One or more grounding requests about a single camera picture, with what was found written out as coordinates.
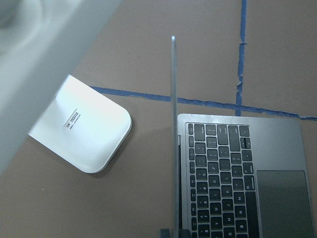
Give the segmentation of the grey laptop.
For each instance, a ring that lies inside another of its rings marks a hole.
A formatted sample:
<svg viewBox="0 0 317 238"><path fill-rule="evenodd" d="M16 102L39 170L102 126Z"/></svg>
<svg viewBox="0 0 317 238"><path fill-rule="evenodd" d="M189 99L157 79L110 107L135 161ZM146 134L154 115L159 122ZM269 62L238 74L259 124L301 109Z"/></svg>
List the grey laptop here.
<svg viewBox="0 0 317 238"><path fill-rule="evenodd" d="M175 238L314 238L301 127L179 114L171 37Z"/></svg>

